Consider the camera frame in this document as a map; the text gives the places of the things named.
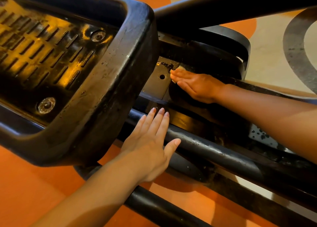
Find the floor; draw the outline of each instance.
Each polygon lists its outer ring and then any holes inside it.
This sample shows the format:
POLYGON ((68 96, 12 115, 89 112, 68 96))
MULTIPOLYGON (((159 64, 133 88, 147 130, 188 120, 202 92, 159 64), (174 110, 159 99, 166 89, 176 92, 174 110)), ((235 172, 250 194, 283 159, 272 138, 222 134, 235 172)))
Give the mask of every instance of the floor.
MULTIPOLYGON (((152 8, 178 0, 139 0, 152 8)), ((283 50, 287 25, 300 11, 225 24, 251 41, 251 59, 246 80, 278 91, 315 96, 315 86, 305 81, 296 67, 291 67, 283 50)), ((315 53, 317 24, 313 23, 304 38, 310 71, 317 66, 315 53)), ((101 163, 119 152, 112 146, 101 163)), ((78 189, 84 181, 72 167, 39 168, 28 164, 4 148, 0 148, 0 226, 28 226, 78 189)), ((215 227, 273 227, 272 223, 247 211, 203 186, 194 186, 164 173, 144 187, 215 227)), ((155 226, 138 214, 122 207, 111 226, 155 226)))

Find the person's right hand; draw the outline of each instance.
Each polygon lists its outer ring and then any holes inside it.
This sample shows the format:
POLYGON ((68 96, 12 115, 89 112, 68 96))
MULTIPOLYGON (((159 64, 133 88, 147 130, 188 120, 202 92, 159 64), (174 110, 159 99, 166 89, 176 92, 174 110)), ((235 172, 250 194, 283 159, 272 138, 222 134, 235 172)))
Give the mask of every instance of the person's right hand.
POLYGON ((193 99, 214 103, 224 83, 207 74, 196 74, 184 69, 171 70, 171 79, 193 99))

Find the person's left hand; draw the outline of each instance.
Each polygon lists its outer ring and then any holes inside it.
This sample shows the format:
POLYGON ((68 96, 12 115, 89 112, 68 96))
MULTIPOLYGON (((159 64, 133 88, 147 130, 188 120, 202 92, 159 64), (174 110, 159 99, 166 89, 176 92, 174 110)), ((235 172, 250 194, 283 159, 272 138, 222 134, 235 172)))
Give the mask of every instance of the person's left hand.
POLYGON ((148 116, 144 115, 121 148, 121 154, 137 154, 137 164, 143 171, 141 182, 153 181, 163 173, 181 142, 180 139, 174 139, 163 149, 170 120, 169 113, 164 112, 161 108, 154 118, 156 109, 153 108, 148 116))

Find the gray curved stripe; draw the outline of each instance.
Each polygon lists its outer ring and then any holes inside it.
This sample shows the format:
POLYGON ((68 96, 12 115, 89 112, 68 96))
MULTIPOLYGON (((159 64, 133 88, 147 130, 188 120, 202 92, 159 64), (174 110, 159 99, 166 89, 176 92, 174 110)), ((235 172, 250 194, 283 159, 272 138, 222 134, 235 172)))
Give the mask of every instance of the gray curved stripe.
POLYGON ((309 61, 304 47, 308 28, 317 21, 317 7, 299 13, 288 24, 283 37, 283 49, 288 64, 297 77, 317 94, 317 70, 309 61))

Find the black metal bar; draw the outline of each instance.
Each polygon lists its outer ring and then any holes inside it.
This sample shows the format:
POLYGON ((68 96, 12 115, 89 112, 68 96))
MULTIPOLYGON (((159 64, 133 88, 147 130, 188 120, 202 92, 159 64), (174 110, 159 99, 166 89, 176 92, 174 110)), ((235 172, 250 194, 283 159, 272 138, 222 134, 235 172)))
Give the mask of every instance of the black metal bar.
POLYGON ((156 9, 155 16, 158 30, 170 33, 172 28, 199 29, 315 5, 317 0, 181 0, 156 9))
MULTIPOLYGON (((100 168, 98 163, 92 166, 74 166, 76 172, 86 181, 100 168)), ((141 186, 134 189, 124 205, 161 227, 211 226, 141 186)))
MULTIPOLYGON (((143 114, 132 109, 126 122, 136 125, 143 114)), ((296 169, 290 170, 247 149, 244 155, 170 125, 165 141, 169 142, 176 138, 182 140, 177 150, 184 155, 194 154, 206 159, 233 174, 317 211, 317 184, 313 175, 309 176, 309 173, 305 173, 304 177, 303 173, 297 172, 296 169)))

